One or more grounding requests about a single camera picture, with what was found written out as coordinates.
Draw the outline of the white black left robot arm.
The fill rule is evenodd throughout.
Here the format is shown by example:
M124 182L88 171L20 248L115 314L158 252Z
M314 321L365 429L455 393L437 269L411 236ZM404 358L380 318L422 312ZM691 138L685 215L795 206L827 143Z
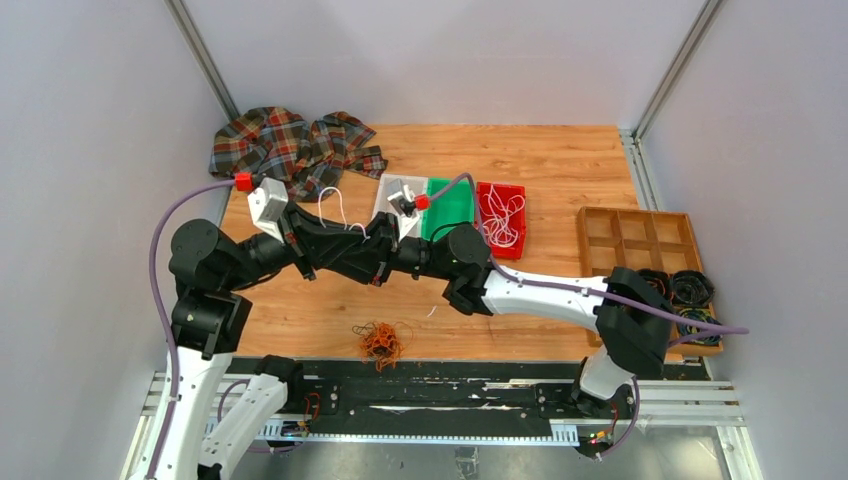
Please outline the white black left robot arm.
M232 241L203 219L185 223L172 238L178 299L166 323L168 374L154 432L133 473L137 479L228 479L274 413L304 405L300 364L268 356L243 396L215 429L207 429L252 307L241 294L245 287L289 265L308 279L328 269L379 284L400 246L392 213L380 213L367 225L345 225L273 196L254 194L248 205L257 233L246 241Z

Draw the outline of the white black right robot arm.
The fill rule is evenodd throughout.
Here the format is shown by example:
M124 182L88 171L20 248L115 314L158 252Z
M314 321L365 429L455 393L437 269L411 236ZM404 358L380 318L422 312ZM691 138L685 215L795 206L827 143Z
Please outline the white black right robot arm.
M465 315L522 314L562 320L595 332L602 345L582 367L571 400L595 417L632 377L656 377L670 343L671 304L638 272L616 267L607 276L566 278L497 264L468 222L436 241L401 237L398 218L379 213L363 227L365 246L381 250L380 280L391 271L445 281L444 298Z

